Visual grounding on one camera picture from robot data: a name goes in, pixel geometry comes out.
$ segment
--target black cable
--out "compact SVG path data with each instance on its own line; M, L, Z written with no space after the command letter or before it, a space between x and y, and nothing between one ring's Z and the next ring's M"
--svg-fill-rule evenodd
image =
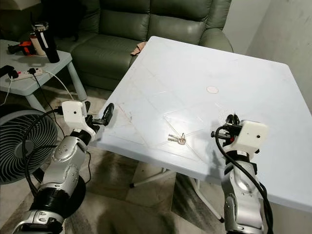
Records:
M36 82L37 82L37 84L38 84L38 86L39 86L39 88L40 88L40 90L41 90L41 92L42 92L42 95L43 95L44 100L46 101L46 103L48 103L48 105L49 105L49 107L51 108L51 110L53 110L52 106L51 106L50 103L48 102L48 100L47 100L47 98L46 98L46 96L45 96L45 94L44 94L44 92L43 92L42 87L40 86L40 84L39 84L39 82L38 82L38 80L37 80L37 77L35 76L35 74L32 74L32 75L34 76L34 78L35 78L35 80L36 80ZM62 131L63 137L65 137L65 133L64 133L63 129L60 127L59 123L57 122L57 118L56 118L56 116L55 116L54 113L53 113L53 115L54 115L55 123L58 125L58 127L59 127L60 130Z
M47 115L53 113L56 110L51 110L48 111L46 113L44 113L42 116L39 116L37 119L35 119L35 121L29 126L29 128L26 130L24 136L23 136L23 140L22 140L22 147L21 147L21 151L22 151L22 157L24 160L24 165L25 165L25 177L26 180L28 182L30 191L32 192L33 196L37 195L37 188L35 187L35 185L33 184L33 182L30 179L30 175L29 175L29 171L28 168L26 168L26 164L27 164L27 158L26 158L26 148L25 148L25 143L26 143L26 138L28 136L28 134L30 133L30 131L32 130L32 128L39 122L41 121L44 117L46 117Z
M37 148L35 148L28 156L27 158L27 161L26 161L26 165L25 165L25 177L28 177L30 178L30 174L29 174L29 170L28 170L28 165L29 165L29 162L30 162L30 159L31 157L38 151L38 150L41 150L41 149L44 149L44 148L55 148L57 147L57 145L42 145L42 146L39 146ZM30 178L30 183L32 184L31 186L32 187L35 187L35 185L33 184L33 182L31 181L31 178Z
M265 187L263 186L263 184L259 185L258 182L239 164L237 163L234 159L232 159L232 157L230 157L221 147L220 142L219 142L219 131L221 129L224 129L223 126L218 127L217 130L215 131L215 142L216 145L218 147L218 149L220 150L220 152L223 154L224 157L226 157L226 159L228 161L230 161L234 166L236 166L239 170L241 170L247 177L248 179L250 179L250 181L255 185L255 187L259 190L262 198L263 198L263 205L264 205L264 214L265 214L265 218L267 221L267 225L268 225L268 234L273 234L273 214L272 214L272 209L269 203L269 200L267 198L267 191L265 189Z
M87 151L87 153L89 154L89 162L88 162L88 169L89 169L89 179L87 182L85 182L85 184L89 183L91 180L91 170L90 170L90 162L91 162L91 153L89 151Z

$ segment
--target electric fan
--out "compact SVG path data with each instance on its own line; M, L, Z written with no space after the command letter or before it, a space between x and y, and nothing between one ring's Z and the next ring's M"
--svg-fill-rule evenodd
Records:
M0 106L0 184L8 184L25 177L22 157L24 133L43 112L18 104ZM26 138L26 157L36 148L54 145L58 132L53 120L46 116L39 121ZM37 150L31 157L29 173L38 169L51 155L51 148Z

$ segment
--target metal key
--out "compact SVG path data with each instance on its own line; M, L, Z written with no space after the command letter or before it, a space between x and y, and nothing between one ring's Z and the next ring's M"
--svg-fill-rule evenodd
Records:
M179 143L180 145L185 145L186 139L185 139L184 133L182 133L182 136L181 136L181 137L174 136L174 135L171 135L171 134L169 134L169 136L170 136L171 138L168 138L168 140L170 140L170 141L176 141L176 142Z

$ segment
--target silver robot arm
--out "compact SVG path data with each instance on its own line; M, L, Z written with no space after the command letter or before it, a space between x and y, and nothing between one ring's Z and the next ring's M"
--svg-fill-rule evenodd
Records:
M13 234L59 234L62 231L64 219L73 214L84 199L85 184L79 170L85 160L87 145L99 130L94 124L106 126L113 110L114 105L110 103L102 119L92 119L87 115L84 102L62 103L64 120L74 130L54 150L34 202Z
M254 153L267 137L268 127L252 121L241 121L236 115L229 115L224 125L223 150L242 166L255 180L256 165L250 163ZM228 234L262 234L263 221L258 189L251 180L231 162L226 160L222 189L225 196L224 219Z

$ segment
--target table surface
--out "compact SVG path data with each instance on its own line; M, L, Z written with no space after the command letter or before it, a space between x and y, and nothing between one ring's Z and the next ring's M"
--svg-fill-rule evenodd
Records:
M267 124L252 161L269 200L312 212L312 118L287 65L151 37L100 113L110 102L97 147L215 183L225 160L211 131L234 112ZM186 145L167 140L182 133Z
M0 40L0 67L10 65L15 68L16 71L27 71L29 68L41 68L42 70L58 73L63 67L72 61L70 53L64 51L58 51L60 61L57 63L50 63L47 56L25 56L22 51L12 55L8 53L8 44L16 45L18 42L9 40ZM48 73L43 73L38 76L37 79L40 85L43 85L51 78ZM0 78L0 91L7 92L10 84L8 75ZM27 96L32 94L38 85L34 78L26 78L12 82L10 92L13 94Z

